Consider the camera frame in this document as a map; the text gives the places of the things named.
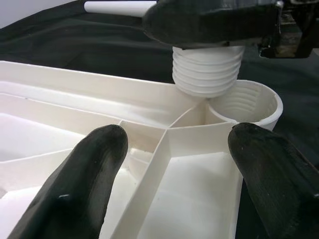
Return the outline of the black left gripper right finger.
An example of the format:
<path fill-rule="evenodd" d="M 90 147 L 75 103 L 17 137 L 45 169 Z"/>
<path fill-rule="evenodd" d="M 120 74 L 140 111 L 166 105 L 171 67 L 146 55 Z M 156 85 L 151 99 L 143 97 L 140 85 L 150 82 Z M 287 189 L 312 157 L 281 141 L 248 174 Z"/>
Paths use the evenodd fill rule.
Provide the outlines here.
<path fill-rule="evenodd" d="M 319 237 L 319 171 L 283 136 L 253 123 L 228 135 L 229 152 L 271 239 Z"/>

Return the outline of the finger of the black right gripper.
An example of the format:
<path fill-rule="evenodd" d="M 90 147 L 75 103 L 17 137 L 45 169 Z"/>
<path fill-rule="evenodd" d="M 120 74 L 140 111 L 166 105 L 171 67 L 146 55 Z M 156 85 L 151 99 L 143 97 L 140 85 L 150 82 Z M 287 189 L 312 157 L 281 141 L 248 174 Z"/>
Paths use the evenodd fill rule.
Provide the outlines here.
<path fill-rule="evenodd" d="M 240 46 L 270 36 L 273 0 L 159 0 L 144 15 L 145 34 L 182 49 Z"/>

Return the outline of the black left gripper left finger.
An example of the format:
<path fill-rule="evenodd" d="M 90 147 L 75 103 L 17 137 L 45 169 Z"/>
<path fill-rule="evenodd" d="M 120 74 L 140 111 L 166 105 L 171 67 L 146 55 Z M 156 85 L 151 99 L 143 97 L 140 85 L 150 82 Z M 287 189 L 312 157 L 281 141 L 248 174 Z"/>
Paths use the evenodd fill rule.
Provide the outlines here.
<path fill-rule="evenodd" d="M 90 132 L 47 178 L 8 237 L 97 239 L 127 152 L 121 126 Z"/>

